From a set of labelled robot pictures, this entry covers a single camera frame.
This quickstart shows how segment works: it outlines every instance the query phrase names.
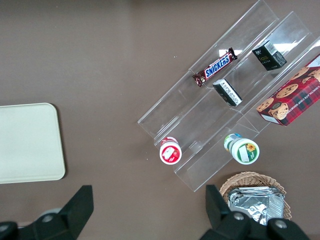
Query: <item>green label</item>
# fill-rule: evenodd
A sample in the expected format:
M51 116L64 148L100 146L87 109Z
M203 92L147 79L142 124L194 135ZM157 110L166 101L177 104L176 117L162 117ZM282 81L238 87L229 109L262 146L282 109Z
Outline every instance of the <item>green label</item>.
M239 147L237 156L244 163L252 162L257 157L257 147L252 143L245 143Z
M226 138L224 139L223 145L225 150L227 150L228 152L230 151L230 144L235 140L241 138L241 135L238 133L232 133L228 136L226 136Z

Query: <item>product label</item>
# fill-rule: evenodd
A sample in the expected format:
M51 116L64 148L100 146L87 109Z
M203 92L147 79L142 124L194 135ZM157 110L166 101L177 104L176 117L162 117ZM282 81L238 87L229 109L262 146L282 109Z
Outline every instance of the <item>product label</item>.
M264 118L264 120L268 121L268 122L272 122L272 123L275 123L275 124L280 124L274 117L272 116L267 116L267 115L263 115L261 114L261 117Z
M257 157L257 147L252 143L245 143L239 147L237 156L244 163L252 162Z
M210 65L208 68L204 70L205 79L209 79L212 75L221 70L225 65L230 62L229 54L226 53L223 57L219 58L216 62Z
M270 42L268 41L264 47L266 48L266 50L271 54L275 54L277 52L277 49L275 48L275 46Z
M161 156L164 161L172 164L172 163L175 163L178 161L178 159L180 157L180 151L175 146L170 145L170 146L165 147L162 150Z
M309 68L320 67L320 56L318 56L315 60L313 60L309 65Z
M178 141L174 137L167 136L161 141L161 146L167 142L175 142L176 144L178 143Z
M236 93L236 91L234 91L230 87L230 85L227 83L226 80L222 81L220 86L223 88L223 90L225 90L225 92L232 99L232 101L234 101L235 105L238 105L239 103L242 102L242 99L240 97L238 97L238 94Z
M224 139L223 145L225 150L227 150L228 152L230 152L230 144L233 140L236 140L238 138L241 138L241 135L238 133L232 133L228 136L226 136L226 138Z

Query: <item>acrylic display stand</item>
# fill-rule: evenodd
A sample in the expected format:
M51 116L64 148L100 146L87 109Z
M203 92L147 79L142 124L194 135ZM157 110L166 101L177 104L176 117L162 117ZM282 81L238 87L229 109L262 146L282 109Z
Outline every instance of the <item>acrylic display stand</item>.
M270 40L287 60L283 68L266 71L252 53L252 49L266 40ZM174 172L196 191L232 159L223 146L228 134L239 133L253 140L269 124L258 115L255 106L314 40L294 12L279 20L260 0L138 123L153 138L158 149L165 137L178 140L182 158L173 165ZM198 87L192 75L205 69L230 47L238 60ZM212 83L218 79L231 83L243 99L240 105L230 107L212 88Z

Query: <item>wicker basket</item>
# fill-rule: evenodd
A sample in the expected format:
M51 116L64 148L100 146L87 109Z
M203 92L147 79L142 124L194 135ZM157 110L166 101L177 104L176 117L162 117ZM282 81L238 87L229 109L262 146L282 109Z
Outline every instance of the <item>wicker basket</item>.
M227 203L228 194L234 188L263 186L275 186L283 195L287 193L275 179L252 171L245 171L230 177L220 188L220 193ZM284 201L283 218L288 220L292 218L290 206L286 203L286 201Z

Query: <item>yogurt cup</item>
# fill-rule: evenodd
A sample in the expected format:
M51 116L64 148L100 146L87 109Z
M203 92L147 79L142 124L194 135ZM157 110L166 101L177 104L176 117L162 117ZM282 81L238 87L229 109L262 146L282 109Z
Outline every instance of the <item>yogurt cup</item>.
M242 138L238 133L232 133L224 139L224 148L240 164L254 163L260 154L259 146L248 138Z
M171 136L164 138L161 141L159 156L162 162L168 165L174 165L180 161L182 151L178 141Z

